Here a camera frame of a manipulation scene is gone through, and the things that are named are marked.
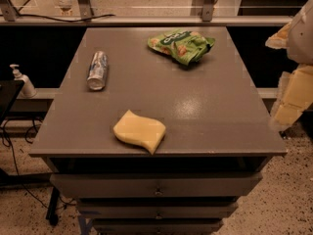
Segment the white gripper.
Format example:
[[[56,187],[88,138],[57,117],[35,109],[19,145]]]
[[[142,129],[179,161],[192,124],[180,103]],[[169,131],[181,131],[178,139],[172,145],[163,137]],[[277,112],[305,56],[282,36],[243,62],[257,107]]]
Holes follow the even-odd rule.
[[[270,126],[285,131],[313,104],[313,0],[306,2],[291,23],[270,36],[265,46],[287,49],[288,57],[301,64],[293,72],[282,73],[270,112]]]

